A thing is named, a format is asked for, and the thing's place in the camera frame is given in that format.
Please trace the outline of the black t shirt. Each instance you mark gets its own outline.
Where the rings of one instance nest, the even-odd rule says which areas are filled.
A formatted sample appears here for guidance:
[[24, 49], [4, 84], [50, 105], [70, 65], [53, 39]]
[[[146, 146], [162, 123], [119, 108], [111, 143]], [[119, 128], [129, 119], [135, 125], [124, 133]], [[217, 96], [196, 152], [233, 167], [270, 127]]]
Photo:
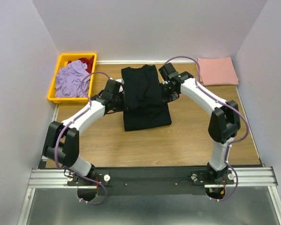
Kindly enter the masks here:
[[123, 122], [125, 131], [136, 131], [172, 124], [168, 104], [162, 99], [155, 65], [123, 68]]

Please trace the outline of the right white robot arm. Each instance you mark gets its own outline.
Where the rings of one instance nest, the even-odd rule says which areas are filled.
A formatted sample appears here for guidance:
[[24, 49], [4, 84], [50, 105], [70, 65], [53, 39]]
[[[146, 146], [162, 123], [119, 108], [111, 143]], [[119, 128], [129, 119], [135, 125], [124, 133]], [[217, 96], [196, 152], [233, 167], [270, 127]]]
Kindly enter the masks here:
[[166, 102], [175, 101], [184, 94], [210, 115], [208, 127], [209, 136], [213, 140], [213, 150], [210, 161], [203, 171], [205, 183], [218, 183], [228, 174], [227, 151], [240, 129], [240, 118], [236, 113], [238, 104], [214, 95], [200, 85], [189, 72], [178, 73], [171, 63], [163, 65], [159, 72], [164, 80], [161, 84], [162, 97]]

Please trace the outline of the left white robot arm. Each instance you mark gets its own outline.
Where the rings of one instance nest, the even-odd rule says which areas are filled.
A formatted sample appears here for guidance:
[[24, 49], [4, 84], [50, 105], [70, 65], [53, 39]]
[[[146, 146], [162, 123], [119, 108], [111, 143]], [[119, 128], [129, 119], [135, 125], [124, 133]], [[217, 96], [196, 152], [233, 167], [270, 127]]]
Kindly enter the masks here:
[[96, 120], [112, 111], [124, 110], [123, 79], [109, 79], [105, 88], [90, 98], [79, 112], [62, 122], [49, 124], [42, 155], [55, 160], [62, 169], [71, 171], [84, 185], [93, 184], [95, 166], [80, 155], [80, 136]]

